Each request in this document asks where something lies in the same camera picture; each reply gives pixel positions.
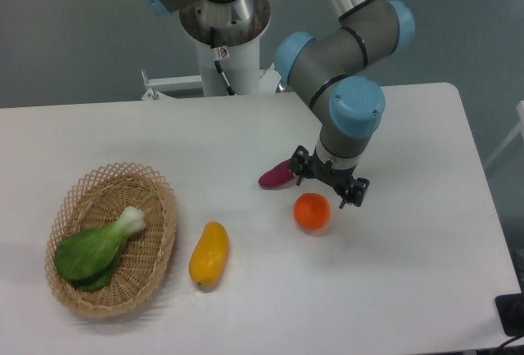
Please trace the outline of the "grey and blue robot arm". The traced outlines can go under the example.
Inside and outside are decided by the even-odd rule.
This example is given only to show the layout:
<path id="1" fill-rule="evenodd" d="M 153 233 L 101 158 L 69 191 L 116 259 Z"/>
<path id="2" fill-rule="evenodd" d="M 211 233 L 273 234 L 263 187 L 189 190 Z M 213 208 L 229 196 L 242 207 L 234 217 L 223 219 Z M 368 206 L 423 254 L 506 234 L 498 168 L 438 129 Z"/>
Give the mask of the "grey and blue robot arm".
<path id="1" fill-rule="evenodd" d="M 260 91 L 260 38 L 268 0 L 146 0 L 154 13 L 178 13 L 194 42 L 208 97 Z M 385 109 L 385 96 L 360 72 L 405 47 L 414 36 L 411 11 L 396 0 L 331 0 L 339 28 L 317 39 L 296 32 L 273 60 L 281 80 L 321 123 L 313 152 L 298 147 L 288 165 L 298 179 L 329 185 L 342 204 L 362 204 L 369 182 L 353 173 Z"/>

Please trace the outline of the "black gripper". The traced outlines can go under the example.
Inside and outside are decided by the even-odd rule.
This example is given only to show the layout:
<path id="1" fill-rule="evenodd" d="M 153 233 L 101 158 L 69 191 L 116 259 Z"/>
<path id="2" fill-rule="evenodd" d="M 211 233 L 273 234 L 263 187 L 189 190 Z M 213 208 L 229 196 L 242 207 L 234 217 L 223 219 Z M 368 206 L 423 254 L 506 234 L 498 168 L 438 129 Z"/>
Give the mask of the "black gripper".
<path id="1" fill-rule="evenodd" d="M 348 204 L 360 207 L 370 185 L 367 178 L 353 177 L 355 166 L 348 169 L 334 169 L 323 163 L 317 155 L 309 157 L 309 152 L 303 146 L 296 148 L 287 169 L 294 175 L 297 186 L 304 178 L 316 179 L 330 186 L 341 197 L 340 209 Z"/>

